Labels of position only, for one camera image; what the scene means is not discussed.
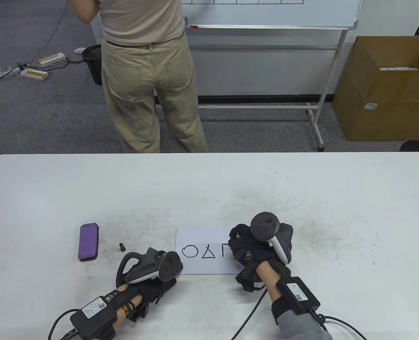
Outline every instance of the drawn line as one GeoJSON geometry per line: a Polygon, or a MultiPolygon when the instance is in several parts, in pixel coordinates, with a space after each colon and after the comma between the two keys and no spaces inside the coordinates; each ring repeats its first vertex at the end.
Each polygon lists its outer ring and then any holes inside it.
{"type": "Polygon", "coordinates": [[[228,243],[222,243],[222,257],[223,257],[223,247],[227,246],[227,245],[228,245],[228,243]]]}
{"type": "Polygon", "coordinates": [[[194,246],[193,244],[189,244],[189,245],[185,246],[183,249],[181,249],[181,252],[188,259],[193,259],[194,257],[197,257],[197,255],[198,255],[198,248],[196,246],[194,246]],[[187,247],[191,247],[191,246],[196,249],[197,253],[194,256],[187,256],[186,254],[184,254],[184,251],[187,247]]]}
{"type": "Polygon", "coordinates": [[[215,259],[216,258],[216,256],[214,255],[214,253],[211,251],[211,249],[209,249],[209,244],[208,244],[208,246],[206,247],[206,251],[205,251],[205,254],[203,254],[203,256],[202,256],[202,259],[215,259]],[[205,257],[205,255],[206,255],[206,253],[207,252],[210,252],[211,253],[211,255],[213,256],[213,257],[205,257]]]}

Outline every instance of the hand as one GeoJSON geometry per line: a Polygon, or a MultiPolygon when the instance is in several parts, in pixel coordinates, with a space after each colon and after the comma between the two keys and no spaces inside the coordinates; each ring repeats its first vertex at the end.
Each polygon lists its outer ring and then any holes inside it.
{"type": "Polygon", "coordinates": [[[261,262],[277,257],[274,249],[267,242],[258,241],[247,225],[237,225],[230,231],[228,246],[240,264],[245,267],[255,264],[253,270],[261,262]]]}
{"type": "Polygon", "coordinates": [[[164,282],[159,278],[156,278],[154,280],[146,280],[136,283],[134,286],[136,286],[140,291],[143,301],[156,301],[157,304],[161,297],[164,296],[164,294],[174,285],[176,285],[176,279],[164,282]]]}

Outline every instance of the drawn triangle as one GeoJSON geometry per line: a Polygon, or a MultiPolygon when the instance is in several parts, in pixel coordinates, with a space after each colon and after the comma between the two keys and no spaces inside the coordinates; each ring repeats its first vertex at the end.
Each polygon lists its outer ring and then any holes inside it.
{"type": "Polygon", "coordinates": [[[202,259],[215,259],[216,256],[214,256],[214,253],[211,251],[211,249],[209,249],[209,244],[206,247],[206,251],[205,254],[203,254],[202,259]],[[208,253],[208,251],[211,253],[212,256],[206,256],[206,253],[208,253]]]}

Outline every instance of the white label sticker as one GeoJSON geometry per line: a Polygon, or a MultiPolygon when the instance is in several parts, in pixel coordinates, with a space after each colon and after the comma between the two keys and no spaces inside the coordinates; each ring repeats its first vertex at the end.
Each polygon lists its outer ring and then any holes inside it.
{"type": "Polygon", "coordinates": [[[83,307],[82,312],[89,319],[106,307],[106,303],[101,298],[97,298],[96,300],[91,301],[88,305],[83,307]]]}
{"type": "Polygon", "coordinates": [[[378,107],[377,103],[368,103],[367,105],[365,105],[364,109],[365,110],[376,110],[377,107],[378,107]]]}
{"type": "Polygon", "coordinates": [[[297,283],[287,283],[288,288],[290,288],[291,292],[296,297],[297,301],[307,301],[308,298],[305,296],[302,289],[299,288],[297,283]]]}

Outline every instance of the white table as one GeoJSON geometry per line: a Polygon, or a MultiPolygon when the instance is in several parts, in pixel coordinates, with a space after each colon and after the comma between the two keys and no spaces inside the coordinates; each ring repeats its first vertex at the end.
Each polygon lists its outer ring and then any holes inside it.
{"type": "MultiPolygon", "coordinates": [[[[418,153],[0,156],[0,340],[46,339],[63,311],[112,290],[120,242],[171,250],[180,225],[234,226],[264,210],[294,226],[290,267],[320,312],[369,340],[419,340],[418,153]],[[81,263],[88,222],[99,257],[81,263]]],[[[231,275],[180,276],[117,340],[230,339],[258,297],[231,275]]],[[[54,339],[69,329],[64,319],[54,339]]],[[[239,339],[279,338],[265,299],[239,339]]]]}

